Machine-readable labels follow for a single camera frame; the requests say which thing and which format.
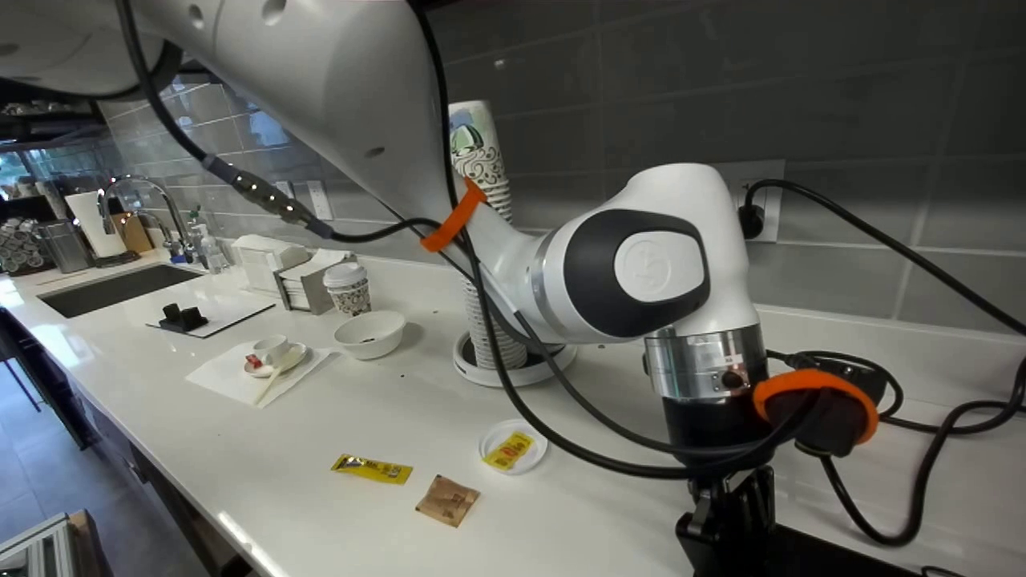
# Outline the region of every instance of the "food item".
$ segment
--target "food item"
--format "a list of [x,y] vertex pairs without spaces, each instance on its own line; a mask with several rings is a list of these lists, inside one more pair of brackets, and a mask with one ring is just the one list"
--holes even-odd
[[456,485],[452,476],[437,473],[423,500],[418,502],[418,514],[439,519],[447,524],[460,524],[471,506],[477,502],[477,490]]
[[367,476],[367,480],[374,480],[374,485],[406,485],[411,476],[411,463],[393,463],[393,462],[370,462],[370,458],[359,458],[359,456],[339,456],[333,462],[333,470],[336,473],[349,473],[349,476]]
[[510,470],[533,449],[533,442],[535,442],[533,436],[525,436],[523,429],[514,429],[496,449],[485,456],[485,462]]
[[263,369],[263,359],[250,352],[246,363],[243,363],[243,369],[246,369],[246,373],[259,373],[259,369]]

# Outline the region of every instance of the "yellow sticker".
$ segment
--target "yellow sticker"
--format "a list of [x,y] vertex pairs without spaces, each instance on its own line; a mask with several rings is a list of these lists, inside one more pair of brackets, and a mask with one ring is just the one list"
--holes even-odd
[[533,449],[533,442],[535,442],[533,436],[514,429],[496,449],[485,456],[485,462],[510,470]]
[[374,485],[406,485],[414,468],[411,463],[393,463],[393,462],[372,462],[372,458],[359,458],[359,456],[339,456],[333,462],[336,473],[349,473],[349,476],[367,476]]

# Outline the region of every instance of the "small plate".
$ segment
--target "small plate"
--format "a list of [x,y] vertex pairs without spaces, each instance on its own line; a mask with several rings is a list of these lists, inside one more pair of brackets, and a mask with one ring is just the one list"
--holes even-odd
[[[514,462],[514,468],[493,468],[485,458],[500,449],[514,431],[523,431],[533,439],[533,444]],[[533,468],[540,468],[540,462],[549,456],[549,439],[543,431],[535,431],[530,424],[523,421],[506,421],[496,424],[493,429],[489,429],[477,442],[477,458],[485,468],[500,470],[500,473],[525,473]]]

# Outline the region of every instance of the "cup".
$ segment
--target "cup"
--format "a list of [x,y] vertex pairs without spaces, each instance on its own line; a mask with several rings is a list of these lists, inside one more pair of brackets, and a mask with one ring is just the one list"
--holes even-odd
[[336,261],[324,270],[324,291],[331,295],[333,307],[357,316],[372,310],[370,279],[362,261]]

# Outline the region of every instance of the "small box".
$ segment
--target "small box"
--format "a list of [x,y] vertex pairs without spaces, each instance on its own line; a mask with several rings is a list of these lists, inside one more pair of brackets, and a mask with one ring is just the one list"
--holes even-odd
[[273,271],[278,298],[289,310],[324,313],[333,307],[333,298],[324,289],[324,271],[336,261],[347,261],[349,250],[319,250],[309,261]]
[[273,291],[276,271],[310,260],[309,245],[243,233],[232,243],[235,261],[243,267],[250,289]]

